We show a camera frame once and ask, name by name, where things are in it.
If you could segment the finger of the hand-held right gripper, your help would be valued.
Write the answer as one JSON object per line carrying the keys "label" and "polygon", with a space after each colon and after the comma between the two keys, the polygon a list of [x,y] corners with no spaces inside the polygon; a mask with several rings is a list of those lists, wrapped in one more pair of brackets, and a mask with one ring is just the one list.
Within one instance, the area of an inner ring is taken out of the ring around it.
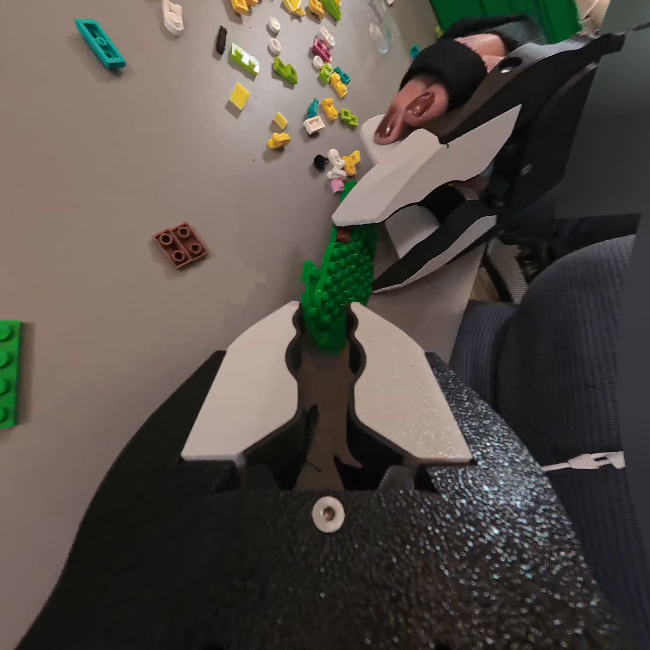
{"label": "finger of the hand-held right gripper", "polygon": [[453,181],[488,167],[514,130],[517,105],[447,144],[425,129],[412,132],[355,185],[332,215],[337,227],[382,223]]}
{"label": "finger of the hand-held right gripper", "polygon": [[373,293],[403,288],[438,270],[488,235],[496,221],[480,200],[464,201],[374,281]]}

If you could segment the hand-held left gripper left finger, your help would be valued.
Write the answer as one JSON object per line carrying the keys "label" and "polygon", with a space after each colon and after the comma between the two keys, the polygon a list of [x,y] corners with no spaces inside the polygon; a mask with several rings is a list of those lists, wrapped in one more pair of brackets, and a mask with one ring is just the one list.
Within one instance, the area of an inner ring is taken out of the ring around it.
{"label": "hand-held left gripper left finger", "polygon": [[228,346],[181,451],[183,461],[237,467],[304,461],[314,439],[314,413],[297,379],[303,332],[300,303],[293,300]]}

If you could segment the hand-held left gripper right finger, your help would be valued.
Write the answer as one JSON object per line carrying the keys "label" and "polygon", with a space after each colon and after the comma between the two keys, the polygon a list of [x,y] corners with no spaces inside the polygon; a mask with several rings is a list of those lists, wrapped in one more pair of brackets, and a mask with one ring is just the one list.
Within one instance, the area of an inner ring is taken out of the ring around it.
{"label": "hand-held left gripper right finger", "polygon": [[465,465],[473,460],[427,356],[402,329],[352,304],[348,446],[367,465]]}

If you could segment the green lego baseplate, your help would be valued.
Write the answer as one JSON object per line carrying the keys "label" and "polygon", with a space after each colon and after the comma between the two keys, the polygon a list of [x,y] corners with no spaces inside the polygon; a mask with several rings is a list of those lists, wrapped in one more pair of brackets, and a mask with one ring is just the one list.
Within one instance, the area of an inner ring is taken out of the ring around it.
{"label": "green lego baseplate", "polygon": [[346,309],[368,303],[374,283],[378,242],[375,225],[354,225],[349,243],[336,242],[332,226],[321,264],[306,261],[302,271],[302,315],[307,333],[322,352],[336,355],[347,344]]}

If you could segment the brown lego plate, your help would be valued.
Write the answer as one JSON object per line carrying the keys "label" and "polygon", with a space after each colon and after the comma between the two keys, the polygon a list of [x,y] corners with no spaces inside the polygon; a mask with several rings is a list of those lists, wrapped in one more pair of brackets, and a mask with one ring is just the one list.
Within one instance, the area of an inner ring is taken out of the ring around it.
{"label": "brown lego plate", "polygon": [[176,270],[194,264],[210,254],[205,242],[188,222],[156,233],[153,241]]}

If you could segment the scattered small lego pieces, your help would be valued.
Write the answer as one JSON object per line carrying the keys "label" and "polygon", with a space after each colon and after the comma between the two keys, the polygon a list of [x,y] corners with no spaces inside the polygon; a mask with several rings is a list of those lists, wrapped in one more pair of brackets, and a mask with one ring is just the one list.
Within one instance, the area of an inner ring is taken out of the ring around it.
{"label": "scattered small lego pieces", "polygon": [[[182,6],[173,1],[161,1],[160,5],[163,25],[167,31],[175,37],[182,34],[185,28]],[[322,21],[326,16],[338,21],[342,15],[340,1],[309,1],[308,9],[310,14],[319,21]],[[293,87],[298,83],[298,74],[294,66],[280,59],[281,44],[277,38],[280,29],[279,20],[275,17],[269,18],[267,31],[272,35],[272,38],[267,49],[273,55],[273,73],[283,82]],[[332,49],[334,47],[335,38],[332,33],[327,28],[320,27],[310,48],[311,65],[318,73],[320,83],[330,85],[337,97],[342,100],[348,93],[351,78],[340,67],[332,65]],[[234,65],[251,77],[256,78],[258,76],[260,70],[259,61],[236,43],[231,43],[229,57]],[[250,93],[248,90],[240,83],[237,83],[229,97],[229,103],[241,111],[246,107],[249,98]],[[359,125],[358,117],[348,109],[337,110],[331,97],[322,100],[315,98],[310,102],[305,114],[306,118],[303,124],[309,137],[320,134],[321,130],[324,129],[325,123],[322,120],[322,114],[330,123],[340,120],[350,128],[356,128]],[[290,143],[290,135],[287,132],[288,120],[282,113],[277,112],[273,121],[280,131],[272,134],[267,147],[273,151],[280,151]],[[355,185],[353,178],[360,162],[361,154],[358,150],[353,151],[350,155],[341,156],[337,150],[332,149],[327,156],[316,155],[313,160],[313,167],[319,172],[323,172],[327,167],[330,167],[329,171],[327,171],[327,178],[330,180],[332,191],[346,194]]]}

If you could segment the green rectangular lego plate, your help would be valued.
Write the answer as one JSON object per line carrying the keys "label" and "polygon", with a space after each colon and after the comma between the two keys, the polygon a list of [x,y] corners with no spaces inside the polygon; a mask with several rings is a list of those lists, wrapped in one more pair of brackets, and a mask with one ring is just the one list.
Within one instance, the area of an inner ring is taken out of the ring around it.
{"label": "green rectangular lego plate", "polygon": [[1,321],[1,429],[18,421],[22,322]]}

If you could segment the teal lego plate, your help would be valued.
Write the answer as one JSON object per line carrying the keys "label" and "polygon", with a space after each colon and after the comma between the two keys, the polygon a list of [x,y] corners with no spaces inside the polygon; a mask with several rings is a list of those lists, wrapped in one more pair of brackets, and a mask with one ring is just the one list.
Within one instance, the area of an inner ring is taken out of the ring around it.
{"label": "teal lego plate", "polygon": [[96,20],[76,19],[75,26],[106,69],[118,70],[126,67],[126,60],[123,55]]}

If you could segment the person's right hand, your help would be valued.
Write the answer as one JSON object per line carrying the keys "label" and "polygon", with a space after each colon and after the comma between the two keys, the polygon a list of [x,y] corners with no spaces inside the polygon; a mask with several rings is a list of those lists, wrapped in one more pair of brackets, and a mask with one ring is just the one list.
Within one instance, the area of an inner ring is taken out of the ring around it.
{"label": "person's right hand", "polygon": [[392,144],[412,129],[442,117],[448,109],[449,93],[441,80],[430,75],[414,76],[390,103],[375,129],[373,141],[378,145]]}

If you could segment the green plastic bin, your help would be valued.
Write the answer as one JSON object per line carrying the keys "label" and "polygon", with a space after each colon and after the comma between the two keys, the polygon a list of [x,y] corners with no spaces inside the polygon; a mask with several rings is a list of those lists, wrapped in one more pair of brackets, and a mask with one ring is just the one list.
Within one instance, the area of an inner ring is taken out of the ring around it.
{"label": "green plastic bin", "polygon": [[575,1],[430,1],[439,26],[450,28],[462,19],[526,14],[548,42],[560,42],[581,28]]}

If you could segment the clear plastic bag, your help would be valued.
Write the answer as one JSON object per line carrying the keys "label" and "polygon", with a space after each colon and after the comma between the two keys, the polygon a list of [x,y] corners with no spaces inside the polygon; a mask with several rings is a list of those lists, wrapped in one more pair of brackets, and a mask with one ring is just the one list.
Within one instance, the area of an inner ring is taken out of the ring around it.
{"label": "clear plastic bag", "polygon": [[369,37],[381,55],[391,49],[399,36],[393,4],[394,1],[366,1]]}

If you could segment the white drawstring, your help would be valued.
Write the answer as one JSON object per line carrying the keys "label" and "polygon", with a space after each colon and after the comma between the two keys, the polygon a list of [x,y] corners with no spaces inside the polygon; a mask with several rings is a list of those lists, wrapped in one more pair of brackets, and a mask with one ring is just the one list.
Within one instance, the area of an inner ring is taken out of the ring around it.
{"label": "white drawstring", "polygon": [[603,467],[613,467],[617,470],[625,469],[626,463],[623,451],[585,453],[560,463],[541,466],[541,470],[544,473],[569,469],[593,471]]}

